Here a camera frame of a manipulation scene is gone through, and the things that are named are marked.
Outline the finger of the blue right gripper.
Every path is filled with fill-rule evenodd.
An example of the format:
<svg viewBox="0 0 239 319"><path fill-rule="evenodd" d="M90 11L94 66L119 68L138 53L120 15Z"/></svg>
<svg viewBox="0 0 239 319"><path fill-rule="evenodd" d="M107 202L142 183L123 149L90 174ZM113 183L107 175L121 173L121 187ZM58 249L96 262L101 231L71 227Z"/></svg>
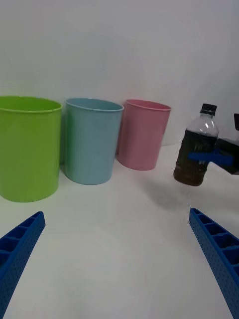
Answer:
<svg viewBox="0 0 239 319"><path fill-rule="evenodd" d="M217 165L232 165L234 158L231 155L223 155L221 153L189 153L188 159L202 162L213 162Z"/></svg>

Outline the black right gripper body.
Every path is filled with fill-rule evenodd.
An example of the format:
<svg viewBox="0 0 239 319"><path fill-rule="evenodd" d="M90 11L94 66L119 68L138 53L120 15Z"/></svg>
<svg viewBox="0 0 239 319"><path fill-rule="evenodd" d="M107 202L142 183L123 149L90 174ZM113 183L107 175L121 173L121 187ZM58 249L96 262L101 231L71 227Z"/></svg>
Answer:
<svg viewBox="0 0 239 319"><path fill-rule="evenodd" d="M231 175L239 174L239 142L218 138L215 144L214 164Z"/></svg>

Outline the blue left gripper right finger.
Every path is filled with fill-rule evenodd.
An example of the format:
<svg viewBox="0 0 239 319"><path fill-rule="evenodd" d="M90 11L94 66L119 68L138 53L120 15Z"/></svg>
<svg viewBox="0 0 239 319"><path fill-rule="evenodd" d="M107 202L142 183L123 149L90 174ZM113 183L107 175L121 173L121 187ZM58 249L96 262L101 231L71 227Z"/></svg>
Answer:
<svg viewBox="0 0 239 319"><path fill-rule="evenodd" d="M232 317L239 318L239 239L195 208L190 208L189 224Z"/></svg>

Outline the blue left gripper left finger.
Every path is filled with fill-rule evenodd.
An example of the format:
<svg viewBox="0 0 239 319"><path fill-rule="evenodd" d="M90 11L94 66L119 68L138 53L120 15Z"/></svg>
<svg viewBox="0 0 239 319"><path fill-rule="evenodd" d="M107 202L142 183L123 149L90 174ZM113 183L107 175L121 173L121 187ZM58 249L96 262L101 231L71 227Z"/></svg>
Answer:
<svg viewBox="0 0 239 319"><path fill-rule="evenodd" d="M3 318L14 290L43 229L39 211L0 239L0 318Z"/></svg>

